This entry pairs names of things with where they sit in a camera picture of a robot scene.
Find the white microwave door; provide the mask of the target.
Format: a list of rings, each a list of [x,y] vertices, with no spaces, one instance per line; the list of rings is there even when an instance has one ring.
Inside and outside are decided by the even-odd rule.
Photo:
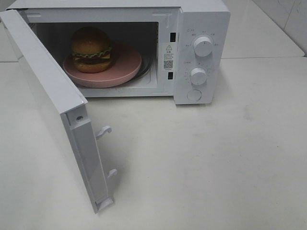
[[[94,132],[87,100],[18,11],[1,12],[0,19],[47,127],[64,154],[74,155],[94,213],[98,213],[113,202],[107,180],[117,170],[105,175],[96,141],[111,127]]]

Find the upper white microwave knob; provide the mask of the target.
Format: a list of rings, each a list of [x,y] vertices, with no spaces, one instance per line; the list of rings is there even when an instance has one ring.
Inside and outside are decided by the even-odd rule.
[[[194,52],[199,57],[205,57],[213,51],[213,40],[207,35],[201,35],[193,42]]]

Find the lower white microwave knob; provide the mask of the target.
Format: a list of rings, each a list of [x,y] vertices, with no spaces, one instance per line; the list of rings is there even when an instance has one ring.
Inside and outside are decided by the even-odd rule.
[[[190,72],[190,81],[193,85],[203,85],[208,78],[207,72],[203,68],[194,68]]]

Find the round white door button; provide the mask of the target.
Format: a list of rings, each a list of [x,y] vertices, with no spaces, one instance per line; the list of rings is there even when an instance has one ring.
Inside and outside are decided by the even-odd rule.
[[[199,101],[201,99],[201,91],[200,90],[191,90],[187,93],[187,99],[190,101]]]

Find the toy burger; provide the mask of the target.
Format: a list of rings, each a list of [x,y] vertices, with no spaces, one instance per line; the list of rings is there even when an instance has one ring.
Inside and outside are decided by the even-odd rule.
[[[111,65],[112,41],[102,30],[83,27],[71,38],[71,55],[75,68],[83,73],[99,73]]]

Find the glass microwave turntable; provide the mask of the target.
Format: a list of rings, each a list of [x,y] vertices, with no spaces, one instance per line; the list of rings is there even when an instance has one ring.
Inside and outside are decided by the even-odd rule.
[[[150,56],[142,56],[142,63],[137,74],[131,79],[131,81],[141,78],[146,75],[152,66],[153,58]]]

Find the pink round plate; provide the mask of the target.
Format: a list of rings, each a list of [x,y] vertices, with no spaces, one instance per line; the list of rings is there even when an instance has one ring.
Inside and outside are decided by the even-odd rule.
[[[113,60],[110,67],[99,73],[78,71],[71,56],[67,56],[63,61],[63,69],[74,83],[89,88],[109,88],[124,84],[135,77],[140,70],[142,57],[129,45],[114,44],[111,57]]]

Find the white microwave knob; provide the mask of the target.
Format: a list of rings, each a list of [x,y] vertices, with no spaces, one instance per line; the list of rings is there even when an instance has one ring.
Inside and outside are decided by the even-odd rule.
[[[207,35],[201,35],[193,42],[194,52],[199,57],[205,57],[213,51],[213,40]]]
[[[194,68],[190,72],[190,81],[193,85],[203,85],[208,78],[207,72],[203,68]]]

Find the white microwave oven body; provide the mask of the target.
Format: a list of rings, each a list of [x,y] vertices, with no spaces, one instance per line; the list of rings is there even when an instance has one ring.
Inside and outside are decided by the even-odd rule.
[[[115,44],[130,45],[141,56],[153,58],[146,75],[118,86],[74,83],[87,98],[173,96],[176,104],[212,101],[230,19],[221,0],[17,0],[8,10],[19,12],[62,69],[71,35],[84,26],[97,27]],[[201,35],[213,40],[213,51],[205,57],[193,48]],[[206,70],[203,85],[191,84],[194,68]],[[187,99],[191,90],[201,91],[199,101]]]

